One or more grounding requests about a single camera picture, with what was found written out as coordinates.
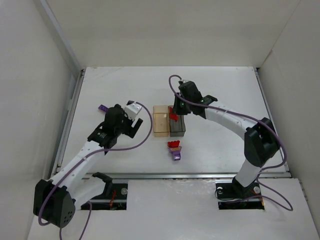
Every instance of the cable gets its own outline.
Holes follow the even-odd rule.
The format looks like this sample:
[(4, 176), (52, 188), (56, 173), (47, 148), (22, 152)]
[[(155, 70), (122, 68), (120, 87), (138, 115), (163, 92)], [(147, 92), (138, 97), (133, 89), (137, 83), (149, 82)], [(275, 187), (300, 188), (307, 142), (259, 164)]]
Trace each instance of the cable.
[(242, 114), (242, 113), (238, 113), (238, 112), (234, 112), (234, 111), (230, 111), (230, 110), (226, 110), (226, 109), (223, 109), (223, 108), (220, 108), (220, 107), (216, 107), (216, 106), (208, 106), (208, 105), (204, 105), (204, 104), (199, 104), (199, 103), (195, 103), (195, 102), (191, 102), (191, 101), (188, 101), (186, 99), (184, 99), (183, 97), (181, 97), (178, 93), (176, 93), (175, 89), (173, 88), (172, 86), (172, 83), (171, 83), (171, 79), (172, 78), (179, 78), (180, 80), (182, 80), (182, 78), (179, 76), (179, 75), (171, 75), (169, 77), (169, 86), (172, 90), (172, 92), (174, 93), (174, 95), (179, 98), (180, 100), (184, 101), (185, 103), (187, 104), (190, 104), (190, 105), (193, 105), (193, 106), (197, 106), (197, 107), (203, 107), (203, 108), (209, 108), (209, 109), (215, 109), (215, 110), (218, 110), (218, 111), (222, 111), (222, 112), (226, 112), (228, 111), (229, 114), (232, 114), (232, 115), (235, 115), (235, 116), (239, 116), (239, 117), (243, 117), (243, 118), (246, 118), (246, 119), (250, 119), (250, 120), (253, 120), (259, 124), (261, 124), (262, 126), (264, 126), (273, 136), (274, 138), (276, 139), (277, 143), (279, 144), (279, 146), (281, 147), (282, 149), (282, 152), (283, 152), (283, 159), (282, 159), (282, 162), (277, 164), (277, 165), (274, 165), (274, 166), (267, 166), (267, 167), (264, 167), (261, 169), (260, 173), (257, 175), (256, 177), (256, 182), (258, 184), (260, 184), (261, 186), (264, 186), (265, 188), (273, 191), (274, 193), (278, 194), (280, 197), (282, 197), (289, 205), (290, 208), (282, 205), (281, 203), (273, 200), (272, 198), (268, 197), (268, 196), (262, 196), (262, 195), (259, 195), (259, 196), (251, 196), (251, 197), (248, 197), (248, 198), (244, 198), (244, 199), (240, 199), (240, 200), (235, 200), (235, 201), (229, 201), (229, 203), (239, 203), (239, 202), (242, 202), (242, 201), (245, 201), (245, 200), (249, 200), (249, 199), (253, 199), (253, 198), (265, 198), (265, 199), (268, 199), (272, 202), (274, 202), (275, 204), (279, 205), (280, 207), (283, 207), (284, 209), (288, 210), (288, 211), (293, 211), (294, 208), (292, 207), (291, 203), (278, 191), (272, 189), (271, 187), (269, 186), (266, 186), (265, 184), (261, 183), (259, 181), (259, 177), (260, 177), (260, 174), (265, 171), (265, 170), (268, 170), (268, 169), (275, 169), (275, 168), (278, 168), (278, 167), (281, 167), (282, 165), (284, 165), (287, 161), (287, 151), (285, 149), (285, 146), (283, 144), (283, 142), (281, 141), (281, 139), (278, 137), (278, 135), (268, 126), (266, 125), (264, 122), (262, 122), (261, 120), (259, 119), (256, 119), (252, 116), (249, 116), (249, 115), (246, 115), (246, 114)]
[(111, 198), (111, 200), (110, 200), (110, 202), (109, 202), (109, 204), (110, 204), (110, 210), (112, 210), (112, 206), (114, 205), (114, 200), (115, 200), (115, 197), (117, 196), (117, 192), (116, 192), (116, 190), (113, 190), (113, 192), (112, 192), (112, 198)]
[(142, 140), (142, 142), (140, 142), (139, 144), (135, 145), (135, 146), (131, 146), (131, 147), (126, 147), (126, 148), (103, 148), (103, 149), (99, 149), (99, 150), (95, 150), (92, 151), (90, 153), (88, 153), (84, 158), (82, 158), (78, 163), (76, 163), (57, 183), (56, 185), (52, 188), (52, 190), (49, 192), (49, 194), (46, 196), (46, 198), (44, 199), (40, 211), (39, 211), (39, 215), (38, 215), (38, 223), (40, 226), (47, 226), (50, 223), (49, 222), (42, 222), (42, 215), (44, 213), (44, 209), (45, 206), (47, 205), (50, 197), (52, 196), (52, 194), (56, 191), (56, 189), (58, 188), (58, 186), (60, 186), (60, 184), (67, 178), (67, 176), (69, 176), (80, 164), (82, 164), (85, 159), (89, 158), (90, 156), (96, 154), (96, 153), (100, 153), (100, 152), (109, 152), (109, 151), (115, 151), (115, 152), (119, 152), (119, 151), (128, 151), (128, 150), (132, 150), (132, 149), (136, 149), (138, 147), (140, 147), (142, 144), (144, 144), (147, 139), (149, 138), (151, 132), (152, 132), (152, 127), (153, 127), (153, 120), (152, 120), (152, 116), (150, 111), (147, 109), (147, 107), (145, 105), (143, 105), (142, 103), (136, 102), (137, 104), (141, 105), (146, 112), (149, 115), (150, 118), (150, 129), (148, 134), (146, 135), (146, 137)]
[[(91, 213), (92, 213), (92, 203), (91, 203), (90, 201), (87, 201), (86, 203), (89, 204), (89, 214), (88, 214), (88, 217), (87, 217), (87, 219), (86, 219), (86, 222), (85, 222), (85, 225), (84, 225), (84, 227), (83, 227), (83, 230), (82, 230), (82, 233), (81, 233), (81, 235), (80, 235), (79, 240), (81, 240), (82, 237), (83, 237), (84, 234), (85, 234), (85, 231), (86, 231), (86, 229), (87, 229), (87, 226), (88, 226), (88, 223), (89, 223), (89, 219), (90, 219)], [(63, 239), (62, 239), (62, 228), (60, 228), (60, 230), (59, 230), (59, 238), (60, 238), (60, 240), (63, 240)]]

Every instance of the white tabletop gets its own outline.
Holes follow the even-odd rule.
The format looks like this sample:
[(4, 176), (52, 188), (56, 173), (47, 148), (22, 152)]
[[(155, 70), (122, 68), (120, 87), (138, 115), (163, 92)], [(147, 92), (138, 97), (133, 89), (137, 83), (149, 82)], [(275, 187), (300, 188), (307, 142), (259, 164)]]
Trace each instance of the white tabletop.
[[(89, 67), (86, 69), (76, 106), (62, 167), (79, 152), (87, 137), (104, 120), (99, 105), (124, 106), (128, 100), (143, 103), (152, 112), (155, 105), (173, 105), (168, 77), (178, 74), (194, 81), (202, 95), (212, 95), (229, 108), (258, 119), (269, 117), (252, 67)], [(178, 89), (178, 79), (173, 79)], [(150, 120), (145, 111), (134, 139), (120, 136), (114, 148), (138, 144), (147, 134)], [(243, 164), (244, 142), (221, 125), (189, 114), (184, 117), (184, 137), (154, 137), (138, 149), (109, 152), (91, 173), (237, 173)], [(174, 162), (167, 142), (180, 140), (181, 160)], [(267, 166), (281, 162), (278, 152)], [(272, 169), (285, 172), (284, 167)]]
[[(126, 210), (92, 211), (85, 240), (319, 240), (297, 179), (263, 179), (282, 193), (293, 211), (264, 200), (265, 210), (219, 210), (214, 180), (130, 180)], [(261, 193), (286, 205), (274, 192)], [(62, 230), (77, 240), (88, 211), (77, 211)], [(57, 240), (59, 229), (34, 216), (28, 240)]]

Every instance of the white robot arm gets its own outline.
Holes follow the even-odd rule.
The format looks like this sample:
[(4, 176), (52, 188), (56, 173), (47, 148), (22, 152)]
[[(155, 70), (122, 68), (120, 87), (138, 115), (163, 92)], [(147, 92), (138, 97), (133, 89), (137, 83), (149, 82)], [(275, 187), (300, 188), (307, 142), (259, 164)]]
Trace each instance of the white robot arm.
[[(245, 161), (240, 171), (233, 178), (232, 183), (226, 185), (227, 189), (224, 192), (229, 196), (226, 198), (244, 199), (248, 197), (248, 192), (252, 191), (253, 187), (257, 185), (254, 182), (262, 167), (280, 148), (274, 136), (260, 123), (228, 113), (228, 111), (233, 111), (218, 101), (217, 98), (210, 95), (203, 97), (193, 81), (181, 80), (179, 84), (180, 92), (177, 94), (181, 98), (175, 96), (173, 113), (199, 115), (204, 119), (224, 126), (244, 140)], [(274, 126), (268, 118), (263, 118), (261, 122), (274, 130)]]
[(133, 127), (132, 125), (141, 109), (142, 106), (133, 101), (129, 101), (124, 109), (118, 104), (109, 108), (104, 121), (88, 137), (71, 162), (51, 179), (42, 179), (37, 183), (33, 213), (39, 216), (46, 197), (56, 188), (45, 205), (41, 218), (64, 228), (83, 204), (102, 193), (108, 195), (112, 187), (112, 178), (97, 172), (84, 183), (82, 179), (96, 162), (104, 158), (121, 134), (131, 138), (135, 136), (143, 121), (139, 118)]

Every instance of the toy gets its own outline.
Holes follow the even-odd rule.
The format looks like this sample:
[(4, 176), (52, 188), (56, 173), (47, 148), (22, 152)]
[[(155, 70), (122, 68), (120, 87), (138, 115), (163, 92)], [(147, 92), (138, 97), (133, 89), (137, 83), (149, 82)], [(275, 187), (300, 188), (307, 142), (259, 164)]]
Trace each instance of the toy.
[(98, 107), (98, 109), (105, 113), (108, 112), (108, 108), (102, 104)]
[(175, 122), (177, 122), (179, 119), (179, 116), (177, 114), (172, 113), (172, 106), (169, 106), (169, 119), (172, 119)]
[(182, 146), (179, 146), (180, 141), (168, 141), (169, 153), (173, 155), (173, 160), (178, 161), (181, 159), (181, 149)]

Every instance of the purple toy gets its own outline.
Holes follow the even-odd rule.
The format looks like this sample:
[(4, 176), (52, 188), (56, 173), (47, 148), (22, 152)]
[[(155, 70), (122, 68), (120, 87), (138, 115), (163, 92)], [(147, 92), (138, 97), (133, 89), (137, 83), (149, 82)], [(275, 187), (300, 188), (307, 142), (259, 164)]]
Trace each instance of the purple toy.
[(102, 104), (98, 107), (98, 109), (105, 113), (108, 112), (108, 108)]
[(178, 161), (181, 159), (181, 149), (182, 146), (178, 146), (178, 147), (169, 147), (169, 153), (171, 153), (173, 155), (173, 160), (174, 161)]

